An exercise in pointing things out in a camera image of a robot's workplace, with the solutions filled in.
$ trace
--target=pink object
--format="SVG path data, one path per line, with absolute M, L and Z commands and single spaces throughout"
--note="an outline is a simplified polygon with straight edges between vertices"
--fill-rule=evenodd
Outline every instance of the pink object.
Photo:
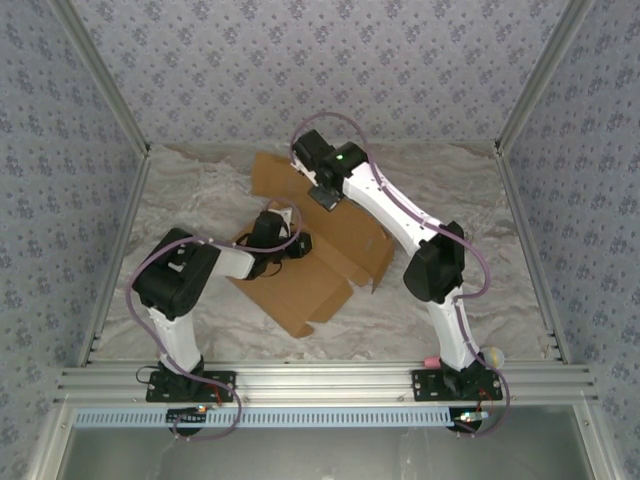
M 424 366 L 425 368 L 433 368 L 433 369 L 439 369 L 440 368 L 440 357 L 427 357 L 424 359 Z

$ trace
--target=patterned wallpaper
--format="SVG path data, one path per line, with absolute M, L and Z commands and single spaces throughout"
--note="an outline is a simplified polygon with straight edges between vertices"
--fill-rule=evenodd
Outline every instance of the patterned wallpaper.
M 137 164 L 45 0 L 0 2 L 0 478 L 77 361 Z
M 566 0 L 73 0 L 150 143 L 493 139 Z M 340 136 L 340 124 L 335 127 Z
M 576 362 L 640 478 L 640 4 L 596 0 L 510 153 Z

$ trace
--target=cardboard box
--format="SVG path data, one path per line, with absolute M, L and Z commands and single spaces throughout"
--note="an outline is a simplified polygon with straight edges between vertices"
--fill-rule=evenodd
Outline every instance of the cardboard box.
M 324 323 L 353 294 L 349 282 L 371 291 L 393 260 L 393 240 L 365 210 L 343 199 L 328 212 L 309 195 L 311 182 L 289 165 L 289 159 L 270 153 L 256 155 L 251 172 L 253 195 L 287 198 L 302 214 L 303 230 L 310 232 L 313 250 L 301 259 L 285 259 L 282 270 L 271 265 L 263 278 L 230 279 L 291 336 L 313 333 L 308 322 Z M 247 225 L 234 238 L 251 231 Z

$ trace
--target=cardboard flap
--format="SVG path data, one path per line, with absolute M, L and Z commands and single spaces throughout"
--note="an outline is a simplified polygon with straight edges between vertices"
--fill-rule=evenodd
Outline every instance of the cardboard flap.
M 393 241 L 375 218 L 346 198 L 333 211 L 325 210 L 308 195 L 309 179 L 286 157 L 259 152 L 251 178 L 254 195 L 286 197 L 297 204 L 304 224 L 322 237 L 316 244 L 325 263 L 357 285 L 371 279 L 375 290 L 393 260 Z

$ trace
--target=white textured floor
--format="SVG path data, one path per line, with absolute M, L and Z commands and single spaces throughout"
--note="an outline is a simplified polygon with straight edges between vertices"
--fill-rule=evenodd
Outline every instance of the white textured floor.
M 266 148 L 284 153 L 282 146 Z M 466 304 L 478 344 L 496 346 L 511 359 L 546 358 L 545 327 L 495 160 L 445 144 L 373 148 L 392 182 L 444 223 L 456 220 L 487 257 L 492 288 Z M 257 150 L 152 149 L 142 201 L 94 358 L 155 357 L 155 345 L 126 310 L 125 280 L 172 226 L 228 239 L 255 218 L 263 203 L 249 194 L 249 172 Z M 465 289 L 477 290 L 482 271 L 471 254 L 466 258 Z M 217 360 L 415 360 L 437 355 L 438 340 L 425 305 L 402 283 L 408 262 L 397 246 L 374 294 L 370 288 L 355 287 L 338 314 L 303 339 L 291 338 L 226 279 L 211 278 L 194 310 L 198 345 L 205 358 Z M 139 311 L 147 318 L 144 309 Z

